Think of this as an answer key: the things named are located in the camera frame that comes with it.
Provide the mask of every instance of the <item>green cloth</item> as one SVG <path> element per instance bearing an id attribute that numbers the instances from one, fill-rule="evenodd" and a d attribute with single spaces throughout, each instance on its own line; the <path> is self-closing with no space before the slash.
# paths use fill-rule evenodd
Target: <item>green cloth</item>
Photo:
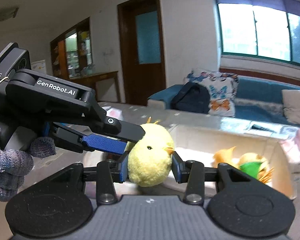
<path id="1" fill-rule="evenodd" d="M 244 163 L 239 167 L 239 169 L 240 171 L 243 171 L 248 175 L 250 175 L 251 177 L 257 179 L 261 164 L 262 162 Z"/>

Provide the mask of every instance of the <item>window frame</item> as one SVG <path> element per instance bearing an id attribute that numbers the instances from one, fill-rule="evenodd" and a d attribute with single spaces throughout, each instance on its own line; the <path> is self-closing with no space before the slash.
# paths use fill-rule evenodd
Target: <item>window frame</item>
<path id="1" fill-rule="evenodd" d="M 258 55 L 258 53 L 259 53 L 259 49 L 258 49 L 258 34 L 257 34 L 256 18 L 255 18 L 254 12 L 253 12 L 253 17 L 254 17 L 254 22 L 255 22 L 257 55 L 243 54 L 243 53 L 235 53 L 235 52 L 224 52 L 224 47 L 223 47 L 223 36 L 222 36 L 222 26 L 221 26 L 221 17 L 220 17 L 220 11 L 219 11 L 219 4 L 218 4 L 218 3 L 217 3 L 217 15 L 218 15 L 218 22 L 219 22 L 219 33 L 220 33 L 220 43 L 221 43 L 221 45 L 220 45 L 220 47 L 221 47 L 221 55 L 259 58 L 259 59 L 265 59 L 265 60 L 274 61 L 274 62 L 281 62 L 281 63 L 286 63 L 286 64 L 290 64 L 290 65 L 294 65 L 294 66 L 300 67 L 300 63 L 294 62 L 294 61 L 293 61 L 292 37 L 291 37 L 290 22 L 289 22 L 289 17 L 288 17 L 288 13 L 287 13 L 287 12 L 286 12 L 286 16 L 287 16 L 287 22 L 288 22 L 289 41 L 290 41 L 290 61 L 288 61 L 288 60 L 283 60 L 283 59 L 272 58 L 272 57 L 264 57 L 264 56 L 259 56 L 259 55 Z"/>

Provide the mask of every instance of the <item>black circular cover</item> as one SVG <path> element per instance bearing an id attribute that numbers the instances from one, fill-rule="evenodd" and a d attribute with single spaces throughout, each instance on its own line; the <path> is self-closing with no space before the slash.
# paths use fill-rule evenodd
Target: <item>black circular cover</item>
<path id="1" fill-rule="evenodd" d="M 208 213 L 232 234 L 271 237 L 288 232 L 295 208 L 285 195 L 266 185 L 233 183 L 210 200 Z"/>
<path id="2" fill-rule="evenodd" d="M 5 214 L 14 234 L 53 238 L 84 224 L 92 214 L 92 205 L 77 191 L 17 194 L 7 203 Z"/>

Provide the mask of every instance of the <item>gloved hand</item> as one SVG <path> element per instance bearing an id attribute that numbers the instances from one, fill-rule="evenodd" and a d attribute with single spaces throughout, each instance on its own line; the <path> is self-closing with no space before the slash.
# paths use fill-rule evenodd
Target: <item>gloved hand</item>
<path id="1" fill-rule="evenodd" d="M 8 201 L 24 182 L 24 176 L 33 168 L 32 156 L 44 158 L 55 155 L 54 141 L 50 137 L 35 139 L 27 152 L 0 149 L 0 201 Z"/>

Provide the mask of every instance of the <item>gray gripper base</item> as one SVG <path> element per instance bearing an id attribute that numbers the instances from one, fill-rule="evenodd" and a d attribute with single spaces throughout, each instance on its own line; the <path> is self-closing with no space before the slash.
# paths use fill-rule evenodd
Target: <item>gray gripper base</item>
<path id="1" fill-rule="evenodd" d="M 15 236 L 13 240 L 28 240 Z M 199 206 L 178 196 L 124 195 L 100 206 L 83 227 L 54 240 L 242 240 L 218 228 Z M 288 240 L 277 236 L 273 240 Z"/>

